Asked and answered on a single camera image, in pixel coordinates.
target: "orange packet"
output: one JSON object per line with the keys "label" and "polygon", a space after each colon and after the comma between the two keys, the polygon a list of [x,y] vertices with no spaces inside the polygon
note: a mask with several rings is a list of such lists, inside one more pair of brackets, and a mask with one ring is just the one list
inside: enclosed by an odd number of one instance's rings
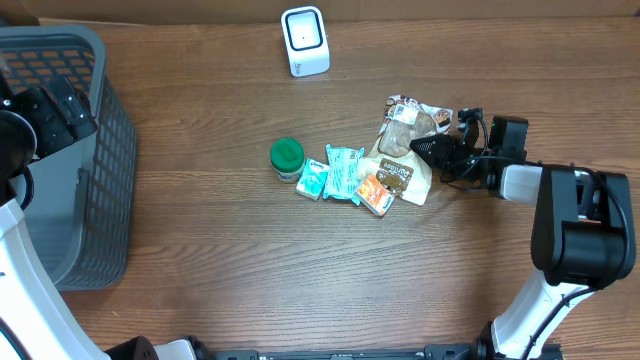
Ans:
{"label": "orange packet", "polygon": [[362,179],[355,194],[369,210],[378,216],[384,216],[387,213],[394,198],[373,174]]}

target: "wooden table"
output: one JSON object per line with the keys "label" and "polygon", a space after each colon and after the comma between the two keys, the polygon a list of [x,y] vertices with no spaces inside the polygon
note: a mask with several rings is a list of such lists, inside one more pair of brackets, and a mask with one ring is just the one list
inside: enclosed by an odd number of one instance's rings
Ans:
{"label": "wooden table", "polygon": [[[435,184],[383,218],[314,203],[268,152],[292,136],[370,150],[386,97],[530,121],[529,159],[626,173],[640,214],[640,21],[327,25],[332,67],[292,79],[279,24],[97,28],[140,134],[129,269],[65,295],[107,348],[197,335],[212,349],[421,347],[471,341],[533,267],[533,208]],[[552,335],[567,359],[635,359],[640,271]]]}

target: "food wrapper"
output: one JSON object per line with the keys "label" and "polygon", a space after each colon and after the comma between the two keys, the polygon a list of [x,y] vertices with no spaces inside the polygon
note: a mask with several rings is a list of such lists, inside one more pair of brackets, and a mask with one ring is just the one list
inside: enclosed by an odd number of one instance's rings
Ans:
{"label": "food wrapper", "polygon": [[356,196],[378,216],[384,216],[393,203],[393,195],[371,174],[362,179],[356,189]]}
{"label": "food wrapper", "polygon": [[431,168],[409,145],[411,140],[446,133],[452,116],[451,109],[418,103],[402,95],[390,96],[378,138],[358,164],[358,177],[372,174],[394,196],[424,205],[431,189]]}
{"label": "food wrapper", "polygon": [[327,199],[351,200],[360,205],[360,199],[354,196],[359,183],[358,161],[364,155],[364,148],[360,150],[349,148],[332,148],[327,144],[327,158],[329,159],[329,175],[322,197]]}
{"label": "food wrapper", "polygon": [[313,159],[307,159],[302,170],[302,176],[296,185],[296,192],[314,201],[318,201],[327,182],[329,165]]}

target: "teal packet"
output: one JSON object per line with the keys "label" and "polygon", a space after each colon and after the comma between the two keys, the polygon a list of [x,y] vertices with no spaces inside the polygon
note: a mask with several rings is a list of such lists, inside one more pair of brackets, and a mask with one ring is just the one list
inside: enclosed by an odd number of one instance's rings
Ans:
{"label": "teal packet", "polygon": [[302,170],[300,181],[296,185],[296,192],[302,196],[306,196],[314,201],[318,201],[324,189],[324,184],[329,176],[329,165],[315,161],[311,158],[307,159]]}
{"label": "teal packet", "polygon": [[329,175],[322,197],[332,197],[340,200],[351,200],[360,205],[360,199],[354,192],[360,183],[358,179],[358,161],[364,156],[364,148],[354,150],[349,148],[332,148],[327,144],[327,159],[329,159]]}

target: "green container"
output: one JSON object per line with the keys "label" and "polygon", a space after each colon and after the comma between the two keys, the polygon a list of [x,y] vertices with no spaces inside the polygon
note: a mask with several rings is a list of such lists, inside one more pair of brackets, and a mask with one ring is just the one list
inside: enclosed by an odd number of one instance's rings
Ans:
{"label": "green container", "polygon": [[304,149],[292,138],[276,141],[271,147],[271,165],[276,170],[278,180],[296,183],[304,169]]}

